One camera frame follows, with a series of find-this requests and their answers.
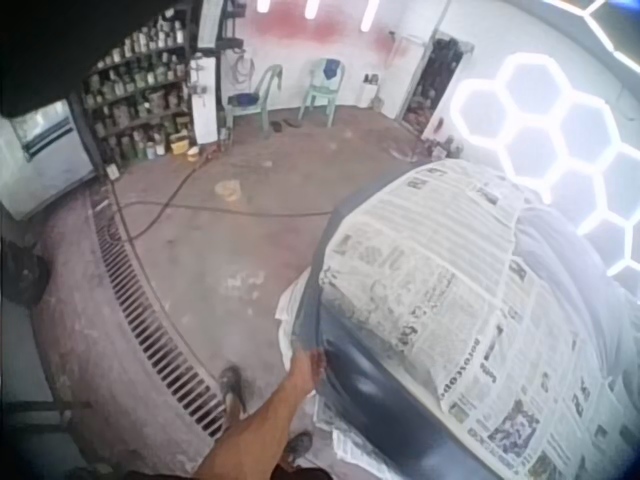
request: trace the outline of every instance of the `shoe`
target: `shoe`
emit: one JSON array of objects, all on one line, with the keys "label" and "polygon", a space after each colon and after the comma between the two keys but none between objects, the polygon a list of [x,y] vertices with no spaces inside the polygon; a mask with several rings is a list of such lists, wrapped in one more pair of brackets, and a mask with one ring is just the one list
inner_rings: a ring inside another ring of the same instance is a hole
[{"label": "shoe", "polygon": [[231,365],[220,372],[218,380],[220,384],[220,392],[222,398],[226,399],[227,395],[233,395],[240,402],[242,413],[247,412],[247,405],[244,402],[244,394],[242,393],[242,374],[236,365]]},{"label": "shoe", "polygon": [[291,463],[304,457],[311,450],[313,445],[313,435],[309,431],[301,432],[287,442],[284,447],[284,454]]}]

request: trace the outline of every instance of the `doorway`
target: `doorway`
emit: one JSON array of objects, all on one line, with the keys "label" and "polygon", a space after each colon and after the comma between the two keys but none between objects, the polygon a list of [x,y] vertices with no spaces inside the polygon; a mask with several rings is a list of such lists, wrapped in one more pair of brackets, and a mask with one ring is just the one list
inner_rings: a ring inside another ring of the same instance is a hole
[{"label": "doorway", "polygon": [[458,40],[442,32],[436,34],[429,58],[409,96],[402,123],[422,135],[464,57]]}]

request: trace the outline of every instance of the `human arm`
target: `human arm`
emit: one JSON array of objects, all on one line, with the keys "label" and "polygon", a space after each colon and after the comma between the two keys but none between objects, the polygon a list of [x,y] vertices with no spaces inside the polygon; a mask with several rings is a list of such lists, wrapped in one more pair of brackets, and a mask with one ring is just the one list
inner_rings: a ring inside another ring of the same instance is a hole
[{"label": "human arm", "polygon": [[282,456],[291,421],[325,367],[320,351],[297,350],[291,369],[271,397],[225,433],[194,477],[201,480],[267,480]]}]

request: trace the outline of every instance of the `hand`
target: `hand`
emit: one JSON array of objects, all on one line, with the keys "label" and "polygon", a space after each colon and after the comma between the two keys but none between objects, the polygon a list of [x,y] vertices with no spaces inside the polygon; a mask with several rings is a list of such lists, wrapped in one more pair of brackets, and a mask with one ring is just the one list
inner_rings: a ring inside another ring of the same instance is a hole
[{"label": "hand", "polygon": [[300,400],[303,400],[316,388],[324,375],[326,366],[327,360],[322,350],[305,352],[298,348],[294,352],[286,381],[300,396]]}]

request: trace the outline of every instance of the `red paint stain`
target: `red paint stain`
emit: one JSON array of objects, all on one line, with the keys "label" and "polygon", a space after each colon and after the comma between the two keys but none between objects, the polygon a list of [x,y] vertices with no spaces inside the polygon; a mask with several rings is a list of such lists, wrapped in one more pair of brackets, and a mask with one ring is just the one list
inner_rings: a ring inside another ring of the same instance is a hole
[{"label": "red paint stain", "polygon": [[251,28],[258,37],[337,43],[345,34],[345,14],[339,8],[320,8],[316,18],[304,16],[306,0],[278,0],[267,13],[253,13]]},{"label": "red paint stain", "polygon": [[311,22],[309,40],[316,43],[337,43],[345,35],[345,15],[339,8],[318,11]]},{"label": "red paint stain", "polygon": [[393,37],[389,35],[389,31],[385,28],[377,28],[367,33],[371,35],[373,41],[373,50],[382,59],[386,59],[393,50]]},{"label": "red paint stain", "polygon": [[271,38],[299,38],[307,33],[303,0],[276,1],[267,13],[251,15],[251,23],[258,36]]}]

